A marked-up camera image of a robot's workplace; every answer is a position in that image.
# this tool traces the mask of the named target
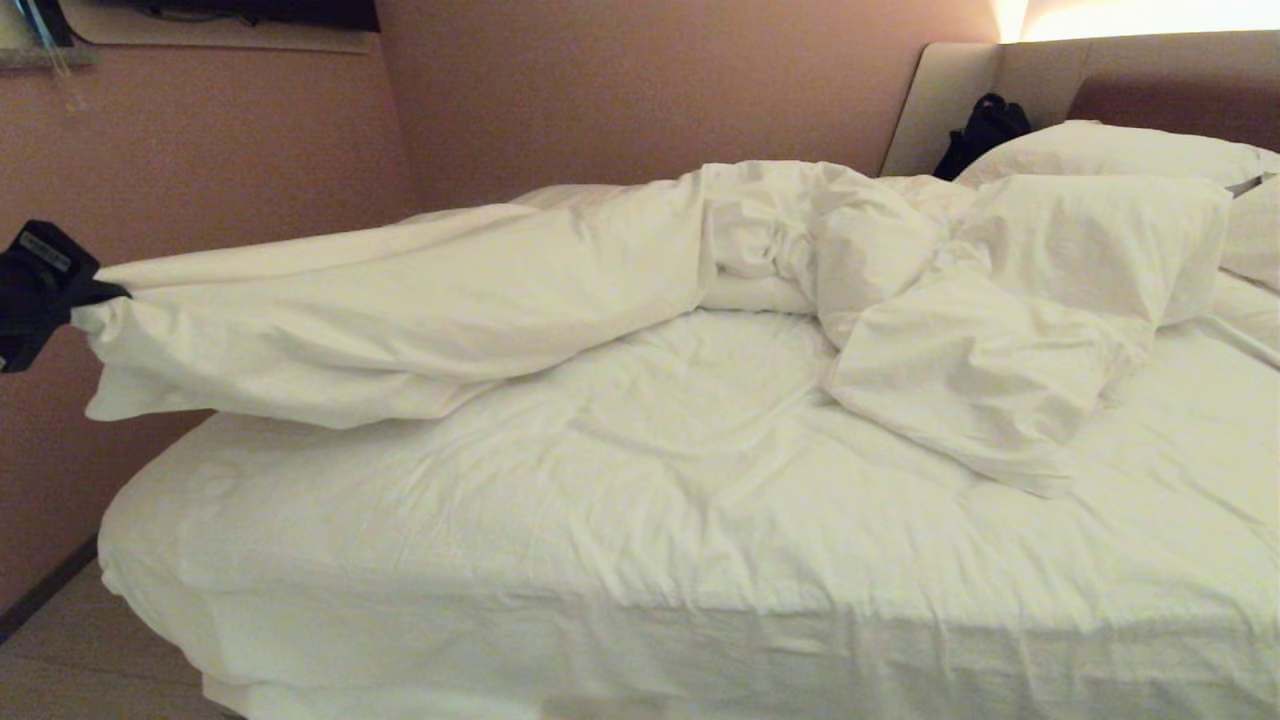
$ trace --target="upholstered headboard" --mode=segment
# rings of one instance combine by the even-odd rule
[[[1247,142],[1280,152],[1280,83],[1265,78],[1085,78],[1068,118]]]
[[[1153,127],[1280,152],[1280,31],[934,42],[920,58],[881,174],[929,173],[983,92],[1032,124],[1066,118]]]

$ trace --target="black object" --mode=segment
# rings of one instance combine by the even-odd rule
[[[22,13],[23,19],[27,20],[27,26],[37,38],[42,37],[40,26],[44,24],[54,45],[59,47],[70,47],[74,45],[72,41],[72,28],[67,24],[67,17],[63,15],[63,8],[58,4],[58,0],[15,0],[14,4],[18,5],[18,12]],[[37,13],[41,22],[36,22]]]
[[[951,181],[983,152],[1015,137],[1032,132],[1027,113],[1018,102],[1006,102],[995,92],[988,92],[973,106],[969,123],[963,131],[951,131],[951,146],[933,170],[933,177]]]
[[[164,10],[380,32],[374,0],[113,0],[164,17]]]
[[[20,373],[72,307],[129,297],[120,286],[93,279],[99,261],[58,225],[29,220],[0,252],[0,373]]]

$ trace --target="television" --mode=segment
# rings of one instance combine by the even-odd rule
[[[193,22],[201,17],[234,17],[380,32],[374,0],[109,0],[132,5],[163,19]]]

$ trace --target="wall light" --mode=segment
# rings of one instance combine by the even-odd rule
[[[1021,40],[1271,28],[1274,0],[1029,0]]]
[[[1001,42],[1018,42],[1023,35],[1023,20],[1027,18],[1029,0],[989,0]]]

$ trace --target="white bedsheet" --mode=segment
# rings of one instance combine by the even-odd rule
[[[1219,272],[1212,314],[1280,356],[1280,293]]]
[[[438,421],[218,415],[105,580],[252,720],[1272,719],[1280,375],[1236,337],[1161,331],[1046,502],[835,405],[812,318],[696,311]]]

